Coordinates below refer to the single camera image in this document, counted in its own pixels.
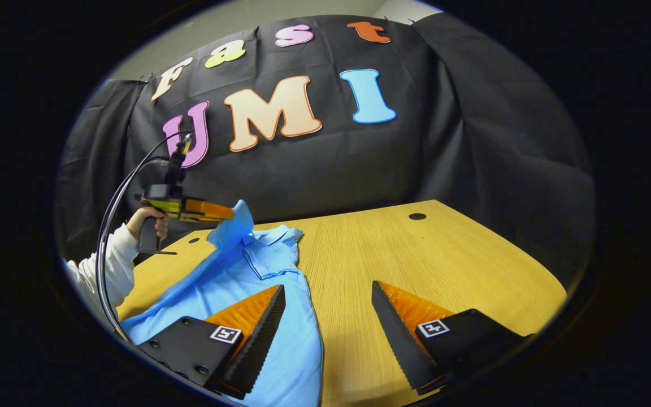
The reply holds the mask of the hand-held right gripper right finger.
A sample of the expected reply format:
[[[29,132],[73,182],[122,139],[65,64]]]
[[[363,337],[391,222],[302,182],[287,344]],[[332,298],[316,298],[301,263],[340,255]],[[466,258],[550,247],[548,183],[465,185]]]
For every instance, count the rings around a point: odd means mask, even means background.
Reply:
[[[378,280],[371,302],[401,371],[420,396],[468,381],[531,338],[478,309],[455,313]]]

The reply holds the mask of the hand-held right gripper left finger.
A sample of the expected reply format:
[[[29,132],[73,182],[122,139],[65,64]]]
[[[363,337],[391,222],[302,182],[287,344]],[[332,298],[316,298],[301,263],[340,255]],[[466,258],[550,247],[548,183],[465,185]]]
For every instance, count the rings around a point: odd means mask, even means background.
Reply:
[[[286,309],[277,284],[200,320],[183,316],[138,348],[165,368],[208,391],[251,393]]]

